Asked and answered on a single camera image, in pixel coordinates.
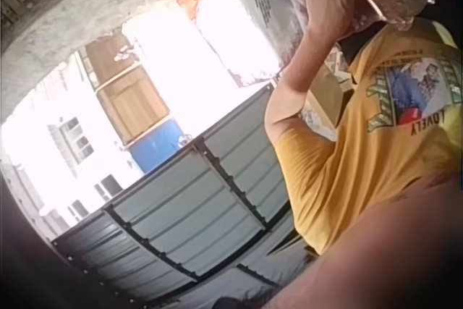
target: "sleeve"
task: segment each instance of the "sleeve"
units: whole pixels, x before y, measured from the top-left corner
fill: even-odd
[[[306,194],[320,176],[335,143],[310,130],[302,120],[294,122],[275,144],[275,152],[286,181],[294,223],[305,215]]]

